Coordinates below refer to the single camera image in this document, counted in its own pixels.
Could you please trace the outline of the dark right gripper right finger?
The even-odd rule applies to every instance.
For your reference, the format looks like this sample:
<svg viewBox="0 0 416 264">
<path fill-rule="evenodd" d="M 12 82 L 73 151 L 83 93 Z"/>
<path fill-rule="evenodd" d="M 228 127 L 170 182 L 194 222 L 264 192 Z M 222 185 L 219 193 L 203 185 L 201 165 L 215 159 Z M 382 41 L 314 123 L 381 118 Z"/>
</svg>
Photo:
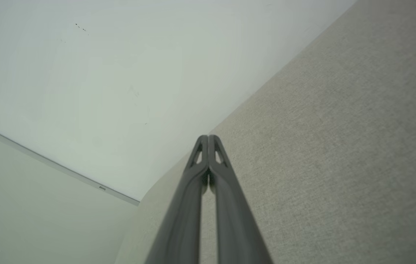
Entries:
<svg viewBox="0 0 416 264">
<path fill-rule="evenodd" d="M 215 195 L 218 263 L 273 263 L 226 150 L 216 135 L 208 137 L 208 164 L 209 186 Z"/>
</svg>

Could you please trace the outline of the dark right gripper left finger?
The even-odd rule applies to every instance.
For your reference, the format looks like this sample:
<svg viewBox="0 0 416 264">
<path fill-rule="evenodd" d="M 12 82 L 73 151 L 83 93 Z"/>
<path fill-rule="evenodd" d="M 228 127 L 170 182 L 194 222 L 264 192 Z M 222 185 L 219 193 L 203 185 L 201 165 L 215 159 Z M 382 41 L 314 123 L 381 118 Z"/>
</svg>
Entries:
<svg viewBox="0 0 416 264">
<path fill-rule="evenodd" d="M 191 152 L 146 264 L 198 264 L 202 195 L 209 182 L 208 136 Z"/>
</svg>

